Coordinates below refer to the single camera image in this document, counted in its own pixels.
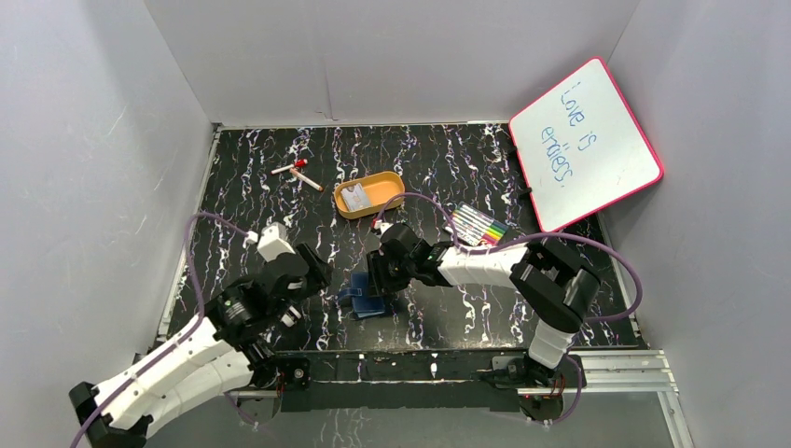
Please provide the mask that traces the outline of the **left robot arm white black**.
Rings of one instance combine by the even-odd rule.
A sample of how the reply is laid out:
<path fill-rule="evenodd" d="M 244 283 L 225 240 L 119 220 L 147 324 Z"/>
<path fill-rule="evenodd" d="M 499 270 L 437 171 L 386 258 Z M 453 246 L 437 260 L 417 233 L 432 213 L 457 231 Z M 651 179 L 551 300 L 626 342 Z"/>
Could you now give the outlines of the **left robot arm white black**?
<path fill-rule="evenodd" d="M 298 306 L 329 287 L 332 268 L 305 244 L 277 254 L 211 298 L 184 329 L 98 385 L 69 392 L 80 423 L 75 441 L 143 447 L 177 416 L 231 390 L 278 379 L 265 335 L 296 324 Z"/>

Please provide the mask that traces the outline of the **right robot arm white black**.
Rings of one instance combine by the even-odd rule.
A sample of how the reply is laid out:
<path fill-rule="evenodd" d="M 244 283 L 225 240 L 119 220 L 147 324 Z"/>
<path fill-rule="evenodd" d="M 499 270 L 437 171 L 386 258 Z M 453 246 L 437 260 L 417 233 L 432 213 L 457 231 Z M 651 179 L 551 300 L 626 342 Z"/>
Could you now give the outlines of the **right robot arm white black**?
<path fill-rule="evenodd" d="M 384 295 L 417 280 L 427 287 L 481 285 L 517 291 L 539 318 L 525 372 L 535 385 L 551 385 L 562 374 L 562 358 L 581 330 L 601 279 L 594 268 L 562 243 L 559 234 L 513 245 L 470 247 L 451 241 L 427 243 L 410 226 L 388 225 L 380 245 L 368 252 L 368 284 Z"/>

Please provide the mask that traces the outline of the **blue leather card holder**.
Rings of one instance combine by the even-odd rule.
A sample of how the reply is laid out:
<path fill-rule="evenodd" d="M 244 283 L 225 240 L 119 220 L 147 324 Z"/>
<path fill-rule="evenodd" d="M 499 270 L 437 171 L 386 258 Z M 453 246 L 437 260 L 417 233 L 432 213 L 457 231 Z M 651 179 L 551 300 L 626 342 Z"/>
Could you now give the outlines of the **blue leather card holder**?
<path fill-rule="evenodd" d="M 381 316 L 385 314 L 385 299 L 375 295 L 375 290 L 369 285 L 369 274 L 366 272 L 353 272 L 349 285 L 337 295 L 337 302 L 341 307 L 351 309 L 355 320 Z"/>

